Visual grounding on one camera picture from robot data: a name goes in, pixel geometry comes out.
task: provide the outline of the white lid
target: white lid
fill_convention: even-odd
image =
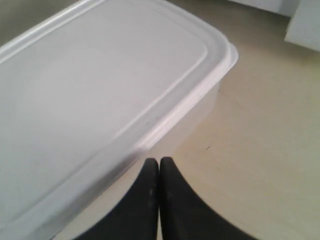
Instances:
[[[234,54],[162,0],[83,0],[0,48],[0,239],[52,237]]]

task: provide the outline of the plastic lid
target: plastic lid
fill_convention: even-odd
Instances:
[[[0,48],[0,239],[56,233],[235,59],[161,0],[83,0]]]

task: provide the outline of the plastic container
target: plastic container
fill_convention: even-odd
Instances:
[[[0,239],[51,239],[213,104],[237,58],[162,0],[79,1],[1,47]]]

